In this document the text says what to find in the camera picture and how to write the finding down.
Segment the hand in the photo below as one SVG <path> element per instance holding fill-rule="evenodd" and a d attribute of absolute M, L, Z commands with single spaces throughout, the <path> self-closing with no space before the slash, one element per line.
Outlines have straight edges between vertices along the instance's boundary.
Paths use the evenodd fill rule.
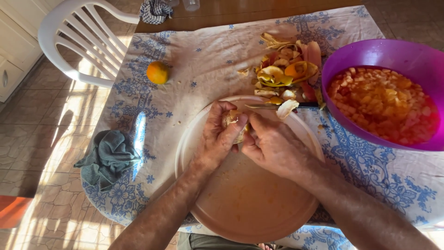
<path fill-rule="evenodd" d="M 237 109 L 237 106 L 228 101 L 213 102 L 203 128 L 202 138 L 193 158 L 194 163 L 201 163 L 214 170 L 219 167 L 230 150 L 234 153 L 239 152 L 238 145 L 233 145 L 233 142 L 243 130 L 248 117 L 241 114 L 237 117 L 236 123 L 230 123 L 224 130 L 222 128 L 222 114 L 232 109 Z"/>
<path fill-rule="evenodd" d="M 287 124 L 251 111 L 247 115 L 259 146 L 249 133 L 245 133 L 242 153 L 262 168 L 291 179 L 306 167 L 309 158 L 314 157 Z"/>

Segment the plastic chair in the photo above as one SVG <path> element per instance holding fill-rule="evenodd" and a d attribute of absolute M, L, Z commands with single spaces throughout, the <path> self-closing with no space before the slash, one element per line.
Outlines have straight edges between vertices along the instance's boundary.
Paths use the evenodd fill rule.
<path fill-rule="evenodd" d="M 76 81 L 86 82 L 96 86 L 111 88 L 115 80 L 115 76 L 112 73 L 117 74 L 117 72 L 119 71 L 118 67 L 120 67 L 120 65 L 122 64 L 122 60 L 124 57 L 124 55 L 118 50 L 118 48 L 124 53 L 126 53 L 128 48 L 106 26 L 102 18 L 100 18 L 99 14 L 95 10 L 94 5 L 106 9 L 110 14 L 124 22 L 132 24 L 137 24 L 139 22 L 138 15 L 124 13 L 118 10 L 116 7 L 112 6 L 110 3 L 106 2 L 105 0 L 65 0 L 57 5 L 43 19 L 38 33 L 39 44 L 46 57 L 70 78 Z M 105 31 L 109 38 L 103 33 L 102 30 L 100 30 L 100 28 L 96 25 L 96 23 L 94 23 L 91 17 L 82 9 L 82 7 L 85 7 L 89 11 L 89 14 Z M 96 36 L 93 35 L 85 27 L 85 25 L 76 18 L 76 16 L 83 20 L 83 22 L 89 26 L 89 28 L 98 36 L 98 38 L 96 38 Z M 89 40 L 89 42 L 83 39 L 70 27 L 68 27 L 67 23 L 77 29 L 85 38 Z M 91 57 L 83 49 L 79 48 L 74 43 L 59 36 L 58 31 L 70 37 L 96 58 Z M 86 75 L 74 69 L 60 55 L 56 47 L 57 44 L 72 49 L 77 54 L 88 60 L 107 79 Z M 115 67 L 110 61 L 118 65 L 118 67 Z"/>

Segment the clear cup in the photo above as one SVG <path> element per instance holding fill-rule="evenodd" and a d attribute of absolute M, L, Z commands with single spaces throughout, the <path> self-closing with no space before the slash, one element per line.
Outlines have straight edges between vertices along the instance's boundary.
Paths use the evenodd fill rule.
<path fill-rule="evenodd" d="M 166 2 L 170 7 L 174 7 L 179 5 L 179 0 L 163 0 Z"/>
<path fill-rule="evenodd" d="M 183 6 L 187 11 L 195 11 L 200 8 L 199 0 L 183 0 Z"/>

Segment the khaki pants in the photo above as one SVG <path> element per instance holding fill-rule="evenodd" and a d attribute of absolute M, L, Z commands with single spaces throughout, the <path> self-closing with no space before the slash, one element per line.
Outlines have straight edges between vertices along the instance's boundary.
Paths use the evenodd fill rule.
<path fill-rule="evenodd" d="M 233 242 L 218 236 L 179 232 L 177 250 L 261 250 L 255 244 Z"/>

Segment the drawer handle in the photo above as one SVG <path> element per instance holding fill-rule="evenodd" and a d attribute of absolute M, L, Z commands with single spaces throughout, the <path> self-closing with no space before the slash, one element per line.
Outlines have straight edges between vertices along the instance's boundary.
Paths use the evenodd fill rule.
<path fill-rule="evenodd" d="M 6 69 L 3 71 L 3 87 L 6 87 L 8 84 L 8 73 L 6 72 Z"/>

